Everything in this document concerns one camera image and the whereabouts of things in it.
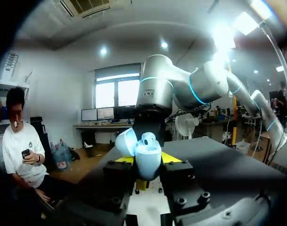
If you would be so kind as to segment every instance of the white t-shirt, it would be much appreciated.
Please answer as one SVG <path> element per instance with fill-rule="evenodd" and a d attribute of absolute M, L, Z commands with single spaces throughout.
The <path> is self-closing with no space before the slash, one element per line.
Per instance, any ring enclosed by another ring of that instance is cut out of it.
<path fill-rule="evenodd" d="M 45 151 L 35 128 L 24 122 L 24 126 L 18 133 L 8 126 L 3 135 L 3 158 L 8 174 L 18 174 L 31 187 L 37 188 L 44 180 L 46 167 L 43 164 L 33 165 L 23 163 L 22 151 L 29 149 L 45 157 Z"/>

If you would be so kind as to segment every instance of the window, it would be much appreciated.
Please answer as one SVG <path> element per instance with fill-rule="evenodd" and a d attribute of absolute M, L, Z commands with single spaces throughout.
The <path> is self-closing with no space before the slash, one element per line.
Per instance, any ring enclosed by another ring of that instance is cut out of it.
<path fill-rule="evenodd" d="M 118 106 L 135 105 L 139 91 L 139 80 L 118 82 Z"/>
<path fill-rule="evenodd" d="M 132 73 L 97 78 L 94 108 L 135 105 L 139 76 L 139 73 Z"/>
<path fill-rule="evenodd" d="M 96 108 L 114 107 L 115 83 L 109 82 L 96 85 Z"/>

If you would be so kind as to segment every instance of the man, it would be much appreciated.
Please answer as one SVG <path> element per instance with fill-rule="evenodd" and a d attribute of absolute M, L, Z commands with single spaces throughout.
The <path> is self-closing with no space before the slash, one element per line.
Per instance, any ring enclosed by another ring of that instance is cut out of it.
<path fill-rule="evenodd" d="M 287 116 L 287 99 L 285 97 L 286 84 L 284 81 L 280 83 L 280 91 L 276 100 L 273 102 L 274 106 L 279 110 L 278 119 L 280 123 L 285 128 L 286 126 L 286 116 Z"/>
<path fill-rule="evenodd" d="M 7 94 L 6 107 L 10 125 L 3 135 L 3 158 L 7 173 L 23 190 L 23 205 L 26 205 L 26 208 L 29 205 L 29 211 L 34 211 L 34 215 L 40 217 L 41 212 L 37 208 L 39 200 L 38 197 L 31 196 L 35 194 L 30 192 L 31 189 L 45 202 L 50 202 L 63 199 L 74 184 L 52 178 L 47 173 L 43 165 L 45 151 L 39 135 L 32 125 L 21 120 L 24 96 L 24 91 L 19 87 L 11 89 Z M 29 155 L 23 158 L 22 151 L 27 149 Z"/>

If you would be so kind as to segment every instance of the black hair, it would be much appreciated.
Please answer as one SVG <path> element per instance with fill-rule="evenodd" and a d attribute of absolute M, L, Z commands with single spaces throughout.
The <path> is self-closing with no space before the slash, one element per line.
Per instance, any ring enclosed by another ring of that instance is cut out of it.
<path fill-rule="evenodd" d="M 13 89 L 10 89 L 7 93 L 6 97 L 6 107 L 7 110 L 9 111 L 13 105 L 21 104 L 22 109 L 24 109 L 24 90 L 20 87 L 15 87 Z"/>
<path fill-rule="evenodd" d="M 280 82 L 280 86 L 281 86 L 281 88 L 283 89 L 283 88 L 286 87 L 286 83 L 285 83 L 284 81 L 281 81 L 281 82 Z"/>

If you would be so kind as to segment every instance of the yellow pole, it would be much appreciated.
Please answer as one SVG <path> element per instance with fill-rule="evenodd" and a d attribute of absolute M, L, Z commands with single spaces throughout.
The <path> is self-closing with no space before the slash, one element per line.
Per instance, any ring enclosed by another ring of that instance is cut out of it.
<path fill-rule="evenodd" d="M 229 69 L 230 73 L 232 73 L 230 64 L 228 65 L 228 69 Z M 237 137 L 237 119 L 238 119 L 237 98 L 235 95 L 233 95 L 233 112 L 234 112 L 234 125 L 235 125 L 235 127 L 233 127 L 231 144 L 235 145 L 236 144 L 236 137 Z"/>

